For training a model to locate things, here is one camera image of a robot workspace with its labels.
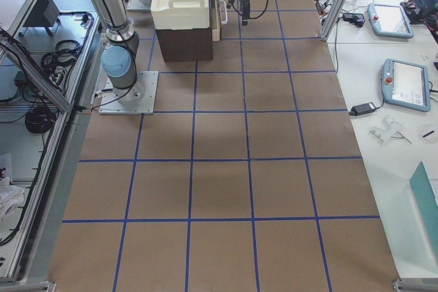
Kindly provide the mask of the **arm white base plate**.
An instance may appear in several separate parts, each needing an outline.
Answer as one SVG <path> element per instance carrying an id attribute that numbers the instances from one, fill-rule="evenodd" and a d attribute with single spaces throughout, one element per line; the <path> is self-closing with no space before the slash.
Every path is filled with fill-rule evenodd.
<path id="1" fill-rule="evenodd" d="M 136 115 L 153 114 L 159 79 L 158 71 L 140 71 L 138 80 L 131 91 L 121 97 L 125 91 L 113 90 L 112 82 L 107 78 L 105 92 L 102 97 L 103 106 L 97 110 L 102 115 Z"/>
<path id="2" fill-rule="evenodd" d="M 150 11 L 152 0 L 128 0 L 128 11 Z"/>

